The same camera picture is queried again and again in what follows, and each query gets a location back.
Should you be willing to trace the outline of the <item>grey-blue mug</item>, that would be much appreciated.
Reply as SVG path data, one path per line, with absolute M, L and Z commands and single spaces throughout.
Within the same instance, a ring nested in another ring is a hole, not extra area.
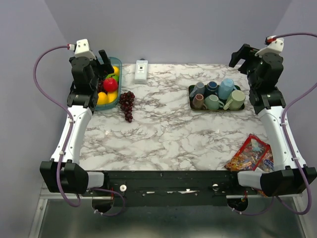
M 195 97 L 197 94 L 202 94 L 204 95 L 205 93 L 205 85 L 203 82 L 198 82 L 195 84 L 193 90 L 191 91 L 191 93 L 189 94 L 190 98 Z

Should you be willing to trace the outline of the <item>light blue mug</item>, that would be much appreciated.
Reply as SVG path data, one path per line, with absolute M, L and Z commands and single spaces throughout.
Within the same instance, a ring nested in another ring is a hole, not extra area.
M 222 80 L 218 87 L 218 97 L 221 100 L 227 100 L 227 98 L 230 96 L 231 92 L 236 90 L 234 81 L 230 78 L 226 78 Z

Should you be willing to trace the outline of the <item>dark blue mug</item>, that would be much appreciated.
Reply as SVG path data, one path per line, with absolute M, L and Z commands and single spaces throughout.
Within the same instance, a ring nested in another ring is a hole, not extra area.
M 214 81 L 210 81 L 206 87 L 204 92 L 204 97 L 207 98 L 210 95 L 218 95 L 218 84 Z

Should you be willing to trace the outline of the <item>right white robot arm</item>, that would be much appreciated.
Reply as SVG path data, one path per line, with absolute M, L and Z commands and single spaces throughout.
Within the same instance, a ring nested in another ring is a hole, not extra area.
M 242 171 L 228 181 L 228 189 L 239 194 L 246 187 L 264 192 L 268 197 L 299 194 L 317 177 L 298 152 L 286 117 L 286 103 L 276 87 L 283 72 L 283 57 L 276 50 L 260 50 L 244 44 L 231 55 L 230 67 L 244 60 L 239 72 L 245 74 L 250 86 L 249 100 L 264 125 L 273 154 L 273 172 Z

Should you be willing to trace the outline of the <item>brown mug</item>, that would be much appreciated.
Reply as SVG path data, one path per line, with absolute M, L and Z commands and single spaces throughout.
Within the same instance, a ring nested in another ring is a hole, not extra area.
M 202 94 L 196 94 L 192 101 L 192 108 L 195 110 L 206 110 L 207 107 L 204 104 L 204 96 Z

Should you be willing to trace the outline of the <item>light green mug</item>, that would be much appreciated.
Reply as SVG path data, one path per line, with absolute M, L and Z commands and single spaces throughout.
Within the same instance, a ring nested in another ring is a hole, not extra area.
M 223 106 L 224 110 L 237 111 L 244 104 L 246 95 L 241 90 L 234 90 L 229 95 L 225 105 Z

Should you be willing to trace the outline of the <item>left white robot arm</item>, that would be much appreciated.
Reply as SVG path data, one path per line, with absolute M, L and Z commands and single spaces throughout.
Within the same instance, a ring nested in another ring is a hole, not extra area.
M 99 196 L 109 192 L 110 184 L 102 172 L 88 172 L 80 167 L 79 157 L 84 134 L 95 111 L 98 100 L 98 83 L 113 68 L 104 50 L 102 61 L 87 56 L 69 59 L 73 82 L 67 97 L 64 129 L 49 161 L 40 165 L 40 173 L 50 192 L 84 194 L 93 189 Z

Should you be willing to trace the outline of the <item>teal green cup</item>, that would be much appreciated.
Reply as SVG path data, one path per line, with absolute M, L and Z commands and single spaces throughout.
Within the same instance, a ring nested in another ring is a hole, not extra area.
M 224 103 L 221 102 L 216 95 L 210 95 L 204 99 L 204 104 L 206 105 L 208 110 L 220 110 L 223 109 Z

